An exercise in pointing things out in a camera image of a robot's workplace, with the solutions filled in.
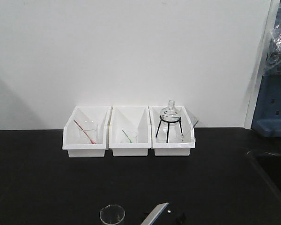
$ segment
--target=flask stand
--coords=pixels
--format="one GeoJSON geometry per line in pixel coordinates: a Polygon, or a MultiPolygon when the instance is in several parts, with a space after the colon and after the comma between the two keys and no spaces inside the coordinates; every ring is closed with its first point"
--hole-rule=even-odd
{"type": "Polygon", "coordinates": [[[165,123],[168,123],[167,143],[169,142],[170,123],[178,123],[178,122],[179,122],[180,131],[181,131],[181,133],[182,133],[181,117],[179,117],[179,119],[178,119],[177,121],[166,121],[166,120],[163,120],[163,119],[161,118],[161,116],[159,116],[159,118],[160,118],[160,121],[159,121],[159,125],[158,125],[158,129],[157,129],[155,138],[157,138],[158,131],[159,131],[159,128],[160,128],[160,125],[161,125],[161,121],[163,121],[163,122],[165,122],[165,123]]]}

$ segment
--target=blue container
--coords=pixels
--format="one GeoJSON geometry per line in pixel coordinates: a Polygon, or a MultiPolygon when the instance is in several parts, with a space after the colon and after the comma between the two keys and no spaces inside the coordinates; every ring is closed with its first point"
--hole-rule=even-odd
{"type": "Polygon", "coordinates": [[[264,137],[281,137],[281,75],[279,73],[262,78],[252,129],[264,137]]]}

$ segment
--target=black countertop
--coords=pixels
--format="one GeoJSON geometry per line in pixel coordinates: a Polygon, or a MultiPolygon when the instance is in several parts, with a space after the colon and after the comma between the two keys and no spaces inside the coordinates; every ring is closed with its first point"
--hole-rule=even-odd
{"type": "Polygon", "coordinates": [[[281,198],[248,152],[281,151],[243,128],[196,128],[189,157],[69,158],[62,130],[0,131],[0,225],[100,224],[117,203],[125,224],[173,202],[187,225],[281,225],[281,198]]]}

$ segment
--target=glass beaker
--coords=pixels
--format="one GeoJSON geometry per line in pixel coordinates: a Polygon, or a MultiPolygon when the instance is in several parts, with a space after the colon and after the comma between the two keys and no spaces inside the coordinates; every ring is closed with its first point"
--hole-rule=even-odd
{"type": "Polygon", "coordinates": [[[97,144],[98,142],[98,124],[93,120],[82,120],[74,122],[79,130],[79,143],[80,144],[97,144]]]}
{"type": "Polygon", "coordinates": [[[136,131],[124,131],[121,143],[137,143],[137,132],[136,131]]]}
{"type": "Polygon", "coordinates": [[[108,205],[100,209],[102,225],[124,225],[125,210],[117,204],[108,205]]]}

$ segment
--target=white plastic bin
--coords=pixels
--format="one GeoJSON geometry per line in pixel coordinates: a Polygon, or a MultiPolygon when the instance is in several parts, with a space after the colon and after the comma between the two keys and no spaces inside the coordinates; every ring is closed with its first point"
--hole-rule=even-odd
{"type": "Polygon", "coordinates": [[[64,128],[62,149],[69,157],[104,157],[108,149],[108,122],[111,106],[76,106],[64,128]],[[74,120],[83,123],[85,118],[93,120],[97,129],[93,134],[94,143],[88,143],[88,137],[81,131],[74,120]]]}
{"type": "Polygon", "coordinates": [[[150,106],[152,123],[152,147],[156,156],[189,156],[191,148],[195,148],[195,136],[192,121],[184,106],[175,106],[181,112],[181,136],[179,123],[170,124],[169,141],[166,143],[168,123],[161,122],[158,136],[155,137],[159,121],[160,111],[165,106],[150,106]]]}
{"type": "Polygon", "coordinates": [[[148,106],[114,106],[109,127],[113,156],[147,156],[151,145],[148,106]]]}

